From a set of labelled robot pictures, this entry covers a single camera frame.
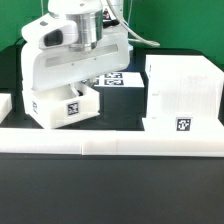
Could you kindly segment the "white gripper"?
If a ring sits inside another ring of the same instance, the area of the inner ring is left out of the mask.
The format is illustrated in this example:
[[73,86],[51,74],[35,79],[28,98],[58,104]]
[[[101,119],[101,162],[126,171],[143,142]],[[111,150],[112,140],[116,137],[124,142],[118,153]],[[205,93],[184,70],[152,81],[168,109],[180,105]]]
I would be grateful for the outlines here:
[[27,43],[21,52],[23,88],[50,90],[123,70],[129,62],[128,41],[122,33],[105,35],[88,52],[74,52],[68,47],[41,50]]

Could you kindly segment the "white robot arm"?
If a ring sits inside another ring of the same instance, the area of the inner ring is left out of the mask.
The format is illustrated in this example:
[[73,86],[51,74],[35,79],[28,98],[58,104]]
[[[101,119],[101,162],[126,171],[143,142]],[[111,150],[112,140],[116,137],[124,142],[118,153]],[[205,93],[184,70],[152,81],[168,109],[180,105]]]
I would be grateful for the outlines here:
[[103,26],[101,0],[49,0],[48,13],[25,25],[23,87],[44,91],[125,69],[127,33]]

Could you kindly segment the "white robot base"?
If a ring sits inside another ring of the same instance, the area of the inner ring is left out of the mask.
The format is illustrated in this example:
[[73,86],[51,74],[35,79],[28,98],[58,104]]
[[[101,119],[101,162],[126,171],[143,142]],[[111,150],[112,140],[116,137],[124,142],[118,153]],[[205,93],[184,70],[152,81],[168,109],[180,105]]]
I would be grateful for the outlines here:
[[128,31],[120,24],[124,20],[124,0],[101,0],[103,13],[103,34],[112,35],[116,33],[128,36]]

